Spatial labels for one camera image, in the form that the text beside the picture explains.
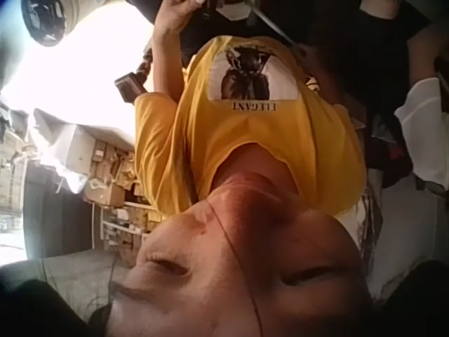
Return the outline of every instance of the nose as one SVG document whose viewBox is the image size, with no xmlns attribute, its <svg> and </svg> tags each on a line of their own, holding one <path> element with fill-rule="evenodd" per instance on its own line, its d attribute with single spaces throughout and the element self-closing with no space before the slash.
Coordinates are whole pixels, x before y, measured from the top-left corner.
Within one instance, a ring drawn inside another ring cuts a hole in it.
<svg viewBox="0 0 449 337">
<path fill-rule="evenodd" d="M 227 181 L 208 199 L 246 281 L 258 291 L 279 279 L 276 243 L 297 214 L 290 196 L 260 176 Z"/>
</svg>

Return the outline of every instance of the dark hair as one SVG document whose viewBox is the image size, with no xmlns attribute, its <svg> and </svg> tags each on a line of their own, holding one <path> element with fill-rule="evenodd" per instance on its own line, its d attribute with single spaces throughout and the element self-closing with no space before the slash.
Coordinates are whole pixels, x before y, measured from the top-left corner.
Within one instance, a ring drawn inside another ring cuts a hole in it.
<svg viewBox="0 0 449 337">
<path fill-rule="evenodd" d="M 111 309 L 112 303 L 108 303 L 92 313 L 87 322 L 92 337 L 106 336 L 106 326 L 109 316 L 111 315 Z"/>
<path fill-rule="evenodd" d="M 149 73 L 152 70 L 153 64 L 153 49 L 149 47 L 143 54 L 142 62 L 135 72 L 140 84 L 144 84 L 148 80 Z"/>
</svg>

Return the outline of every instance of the shelf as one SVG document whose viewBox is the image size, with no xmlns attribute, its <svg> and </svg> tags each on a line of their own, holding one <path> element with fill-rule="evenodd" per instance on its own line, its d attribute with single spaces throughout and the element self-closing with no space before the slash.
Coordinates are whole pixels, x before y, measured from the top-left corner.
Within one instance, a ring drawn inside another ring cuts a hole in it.
<svg viewBox="0 0 449 337">
<path fill-rule="evenodd" d="M 138 204 L 138 203 L 129 202 L 129 201 L 125 201 L 124 205 L 129 206 L 129 207 L 137 207 L 139 209 L 149 209 L 150 211 L 157 212 L 157 209 L 155 209 L 153 206 L 150 206 L 150 205 Z"/>
<path fill-rule="evenodd" d="M 107 227 L 115 228 L 116 230 L 121 230 L 122 232 L 127 232 L 127 233 L 134 234 L 134 235 L 142 235 L 143 234 L 141 230 L 130 230 L 129 228 L 117 225 L 115 223 L 110 223 L 108 221 L 103 221 L 103 224 L 106 225 Z"/>
</svg>

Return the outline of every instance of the wall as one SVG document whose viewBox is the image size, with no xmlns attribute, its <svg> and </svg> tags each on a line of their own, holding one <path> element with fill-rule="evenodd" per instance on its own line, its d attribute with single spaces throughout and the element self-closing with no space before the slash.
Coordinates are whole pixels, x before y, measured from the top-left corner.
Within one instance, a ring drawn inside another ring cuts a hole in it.
<svg viewBox="0 0 449 337">
<path fill-rule="evenodd" d="M 444 200 L 415 189 L 409 176 L 382 192 L 384 225 L 375 252 L 371 293 L 419 259 L 448 261 L 449 231 Z"/>
<path fill-rule="evenodd" d="M 92 247 L 92 206 L 82 194 L 58 188 L 58 176 L 30 164 L 25 178 L 23 227 L 28 258 L 44 258 Z"/>
</svg>

